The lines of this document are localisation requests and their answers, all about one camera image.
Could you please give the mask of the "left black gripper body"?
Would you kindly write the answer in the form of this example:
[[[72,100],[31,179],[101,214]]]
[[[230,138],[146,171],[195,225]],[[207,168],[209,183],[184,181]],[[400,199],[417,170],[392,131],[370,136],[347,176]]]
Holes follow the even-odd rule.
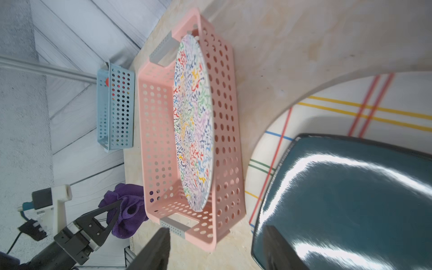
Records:
[[[94,226],[94,222],[88,225],[71,222],[54,237],[54,240],[68,256],[82,266],[96,250],[96,243],[91,237]]]

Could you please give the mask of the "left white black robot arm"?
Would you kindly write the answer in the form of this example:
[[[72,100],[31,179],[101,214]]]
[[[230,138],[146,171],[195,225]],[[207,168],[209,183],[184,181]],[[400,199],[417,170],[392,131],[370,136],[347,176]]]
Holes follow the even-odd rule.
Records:
[[[64,227],[29,262],[1,253],[2,270],[70,270],[82,265],[106,242],[117,222],[121,201],[90,211]]]

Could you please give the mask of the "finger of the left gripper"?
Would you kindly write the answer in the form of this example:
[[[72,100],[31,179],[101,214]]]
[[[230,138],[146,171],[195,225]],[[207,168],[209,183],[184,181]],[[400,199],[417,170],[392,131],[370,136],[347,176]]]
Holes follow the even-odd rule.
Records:
[[[116,201],[105,207],[90,211],[77,218],[74,223],[82,229],[98,228],[102,230],[112,230],[120,214],[120,205],[121,201]],[[113,212],[113,215],[108,225],[104,227],[96,217],[105,213],[108,214],[110,212]]]
[[[101,224],[105,227],[108,225],[108,223],[111,220],[111,217],[113,216],[113,212],[110,212],[108,214],[106,214],[106,225],[103,225],[101,222]],[[89,228],[88,229],[88,235],[90,237],[90,243],[91,243],[91,248],[93,251],[97,251],[100,247],[103,246],[103,244],[106,242],[107,238],[109,237],[109,235],[112,232],[112,229],[98,229],[98,228]]]

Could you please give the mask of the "dark teal square plate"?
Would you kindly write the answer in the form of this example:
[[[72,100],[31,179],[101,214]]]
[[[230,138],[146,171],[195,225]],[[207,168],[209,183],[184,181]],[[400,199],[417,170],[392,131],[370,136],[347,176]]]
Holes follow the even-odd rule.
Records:
[[[303,133],[284,153],[256,220],[263,269],[274,227],[311,270],[429,270],[432,157],[382,142]]]

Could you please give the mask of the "plaid striped white plate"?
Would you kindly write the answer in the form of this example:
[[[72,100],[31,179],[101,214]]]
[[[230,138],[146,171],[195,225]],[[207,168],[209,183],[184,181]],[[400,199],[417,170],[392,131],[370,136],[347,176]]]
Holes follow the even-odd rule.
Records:
[[[432,151],[432,74],[374,75],[319,91],[287,109],[264,131],[245,177],[246,215],[255,227],[284,152],[301,133],[351,136],[423,153]]]

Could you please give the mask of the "purple cloth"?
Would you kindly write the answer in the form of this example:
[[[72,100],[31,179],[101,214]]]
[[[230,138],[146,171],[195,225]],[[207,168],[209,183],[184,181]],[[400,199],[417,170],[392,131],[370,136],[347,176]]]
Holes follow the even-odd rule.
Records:
[[[103,208],[120,201],[120,214],[112,234],[120,239],[132,237],[143,222],[148,220],[145,211],[144,188],[135,184],[119,183],[114,191],[107,191],[98,207]]]

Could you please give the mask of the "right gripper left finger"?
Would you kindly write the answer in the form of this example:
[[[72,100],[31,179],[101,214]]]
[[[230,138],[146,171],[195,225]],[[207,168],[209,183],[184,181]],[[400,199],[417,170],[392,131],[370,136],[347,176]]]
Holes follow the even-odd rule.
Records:
[[[127,267],[127,270],[166,270],[170,250],[170,230],[160,228]]]

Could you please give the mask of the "colourful speckled round plate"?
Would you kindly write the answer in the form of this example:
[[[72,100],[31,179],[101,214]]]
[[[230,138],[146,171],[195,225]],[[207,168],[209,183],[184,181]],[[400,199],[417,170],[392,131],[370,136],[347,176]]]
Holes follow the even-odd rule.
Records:
[[[197,37],[180,42],[174,68],[173,124],[178,174],[190,208],[202,212],[214,171],[214,116],[207,62]]]

